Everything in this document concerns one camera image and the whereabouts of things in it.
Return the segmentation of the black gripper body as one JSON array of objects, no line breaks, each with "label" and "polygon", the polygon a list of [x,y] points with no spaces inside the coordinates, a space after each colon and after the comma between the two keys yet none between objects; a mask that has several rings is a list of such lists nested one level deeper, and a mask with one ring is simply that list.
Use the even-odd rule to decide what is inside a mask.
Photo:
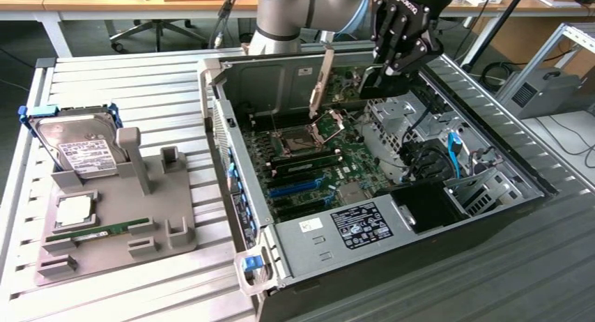
[{"label": "black gripper body", "polygon": [[453,0],[389,0],[386,22],[390,22],[390,47],[397,54],[411,54],[418,41],[427,54],[442,54],[443,45],[434,29],[441,13]]}]

